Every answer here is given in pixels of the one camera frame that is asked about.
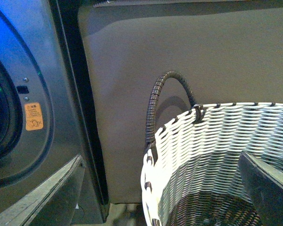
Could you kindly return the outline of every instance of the laundry basket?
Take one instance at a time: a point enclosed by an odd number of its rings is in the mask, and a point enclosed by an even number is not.
[[[191,110],[155,132],[158,98],[168,78],[182,84]],[[147,225],[262,225],[241,182],[243,150],[283,172],[283,104],[198,105],[181,74],[161,75],[146,118],[141,187]]]

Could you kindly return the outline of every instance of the washing machine panel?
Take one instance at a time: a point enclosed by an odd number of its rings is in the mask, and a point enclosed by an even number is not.
[[[0,0],[0,77],[8,81],[0,82],[0,124],[7,127],[0,137],[12,137],[10,145],[0,142],[0,213],[80,153],[86,170],[73,223],[103,223],[107,204],[57,33],[46,0]]]

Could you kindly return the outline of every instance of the wrapped handle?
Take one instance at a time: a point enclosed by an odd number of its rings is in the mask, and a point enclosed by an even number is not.
[[[169,71],[165,74],[162,74],[155,82],[148,104],[147,110],[147,117],[146,117],[146,145],[145,145],[145,152],[147,152],[150,148],[152,149],[152,154],[154,158],[154,163],[157,161],[157,151],[155,147],[155,118],[156,118],[156,109],[158,105],[159,95],[161,90],[166,82],[167,79],[174,78],[177,79],[183,86],[185,92],[188,95],[189,102],[191,108],[195,104],[197,104],[192,89],[188,85],[186,79],[176,71]]]

